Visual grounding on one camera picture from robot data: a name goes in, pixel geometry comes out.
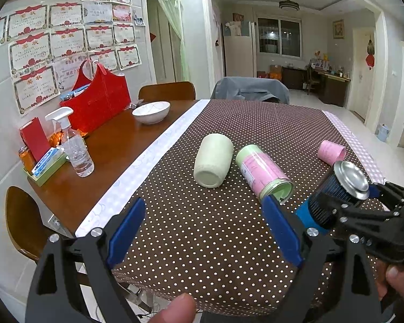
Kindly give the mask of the right hand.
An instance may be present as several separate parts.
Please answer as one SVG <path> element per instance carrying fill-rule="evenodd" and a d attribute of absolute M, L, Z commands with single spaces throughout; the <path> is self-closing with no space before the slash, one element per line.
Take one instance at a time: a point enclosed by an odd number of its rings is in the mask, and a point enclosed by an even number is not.
<path fill-rule="evenodd" d="M 388 293 L 388 287 L 395 289 L 404 300 L 404 266 L 389 265 L 378 260 L 376 270 L 379 300 Z"/>

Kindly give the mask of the left hand thumb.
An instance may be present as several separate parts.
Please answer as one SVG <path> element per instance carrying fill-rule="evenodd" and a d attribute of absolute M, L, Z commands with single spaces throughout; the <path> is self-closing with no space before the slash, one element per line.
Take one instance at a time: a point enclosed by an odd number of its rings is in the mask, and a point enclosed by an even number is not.
<path fill-rule="evenodd" d="M 193 297 L 183 293 L 155 314 L 149 323 L 192 323 L 196 317 L 196 302 Z"/>

